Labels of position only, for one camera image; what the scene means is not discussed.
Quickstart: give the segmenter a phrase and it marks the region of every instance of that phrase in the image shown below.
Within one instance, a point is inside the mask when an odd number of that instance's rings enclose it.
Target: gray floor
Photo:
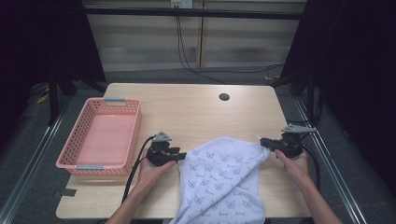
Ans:
[[[248,71],[262,68],[249,68]],[[211,76],[229,85],[266,85],[270,77],[278,75],[272,70],[271,74],[260,73],[203,73],[200,75]],[[107,82],[143,82],[143,83],[200,83],[219,84],[217,81],[182,69],[162,71],[141,71],[106,74]],[[98,220],[60,220],[55,215],[59,198],[52,196],[55,190],[64,189],[69,174],[55,168],[55,162],[72,129],[80,109],[85,100],[103,94],[91,90],[89,87],[78,83],[78,93],[72,98],[61,95],[61,103],[70,101],[70,106],[64,113],[64,119],[59,131],[51,139],[47,150],[42,156],[42,161],[37,166],[28,190],[22,195],[21,204],[15,214],[12,214],[12,223],[96,223]],[[301,120],[296,110],[294,99],[290,96],[289,86],[276,88],[276,94],[282,106],[285,118]],[[40,92],[33,94],[23,120],[17,127],[13,138],[7,144],[7,153],[0,158],[0,204],[2,207],[9,203],[7,197],[15,193],[15,187],[20,176],[25,172],[29,160],[35,154],[37,146],[48,129],[50,106],[47,100],[37,105],[35,100]],[[389,194],[387,187],[378,175],[362,158],[356,144],[343,136],[343,130],[332,111],[323,105],[323,114],[318,124],[318,130],[331,152],[343,178],[346,181],[353,197],[359,204],[367,223],[396,223],[396,201]],[[312,140],[307,137],[305,143],[314,147]],[[323,161],[321,163],[322,194],[335,213],[345,221],[353,223],[348,213],[343,198],[332,182]],[[272,223],[299,223],[299,218],[273,219]]]

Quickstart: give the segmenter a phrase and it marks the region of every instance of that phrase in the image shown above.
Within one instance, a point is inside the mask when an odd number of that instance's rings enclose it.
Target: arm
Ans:
[[[146,157],[147,150],[143,153],[143,158]],[[152,187],[157,183],[160,177],[176,164],[175,161],[169,161],[163,166],[153,166],[148,160],[143,159],[140,162],[140,171],[137,183],[125,199],[123,204],[110,217],[107,223],[127,223],[129,224],[134,217],[139,204],[143,201],[145,196],[150,192]]]
[[[287,172],[294,180],[304,196],[305,203],[315,223],[342,223],[309,177],[307,155],[304,151],[300,156],[289,159],[280,150],[275,150],[276,156],[285,164]]]

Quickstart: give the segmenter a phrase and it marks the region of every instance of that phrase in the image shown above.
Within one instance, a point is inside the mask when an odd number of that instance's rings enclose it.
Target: round hole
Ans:
[[[222,94],[219,95],[219,98],[222,101],[228,101],[228,100],[230,100],[230,95],[227,94],[227,93],[222,93]]]

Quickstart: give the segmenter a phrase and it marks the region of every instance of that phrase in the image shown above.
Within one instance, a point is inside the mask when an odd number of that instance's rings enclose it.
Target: white cloth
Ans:
[[[260,223],[259,165],[270,153],[231,137],[207,142],[179,162],[180,206],[171,224]]]

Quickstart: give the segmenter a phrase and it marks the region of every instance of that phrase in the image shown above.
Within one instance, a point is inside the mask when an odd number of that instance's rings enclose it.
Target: forearm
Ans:
[[[315,223],[342,223],[326,201],[324,201],[311,178],[308,176],[301,177],[295,181],[304,196],[305,203]]]
[[[131,223],[132,218],[134,217],[134,213],[137,210],[139,204],[143,201],[145,196],[149,193],[150,187],[144,186],[143,184],[136,185],[128,197],[122,203],[122,205],[117,209],[117,211],[111,216],[111,218],[107,221],[110,223]]]

